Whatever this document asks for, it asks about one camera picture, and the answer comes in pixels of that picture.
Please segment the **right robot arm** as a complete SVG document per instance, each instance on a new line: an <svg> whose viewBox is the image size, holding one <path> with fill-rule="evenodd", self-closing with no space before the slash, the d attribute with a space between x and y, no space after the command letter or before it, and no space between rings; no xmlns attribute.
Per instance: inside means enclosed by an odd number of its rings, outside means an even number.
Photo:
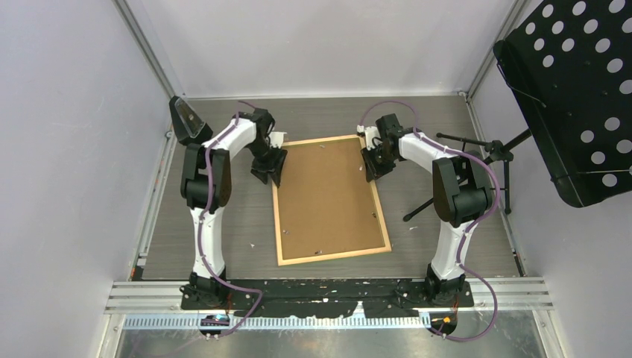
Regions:
<svg viewBox="0 0 632 358"><path fill-rule="evenodd" d="M432 205L440 219L437 249L424 279L424 298L444 306L464 289L464 259L478 223L499 204L497 178L477 151L459 151L404 128L394 114L374 126L358 125L366 180L392 172L398 161L411 161L432 175Z"/></svg>

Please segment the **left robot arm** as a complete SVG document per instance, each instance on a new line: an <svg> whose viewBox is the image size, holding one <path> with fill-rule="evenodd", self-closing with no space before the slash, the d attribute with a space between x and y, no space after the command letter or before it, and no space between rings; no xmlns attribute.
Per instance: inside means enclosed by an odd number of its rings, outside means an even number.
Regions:
<svg viewBox="0 0 632 358"><path fill-rule="evenodd" d="M225 279L222 253L224 208L232 193L231 162L243 149L253 155L250 172L264 184L281 184L287 150L284 135L274 130L276 121L263 108L238 112L217 136L187 145L180 192L192 215L195 262L189 281L181 286L183 301L221 308L237 286Z"/></svg>

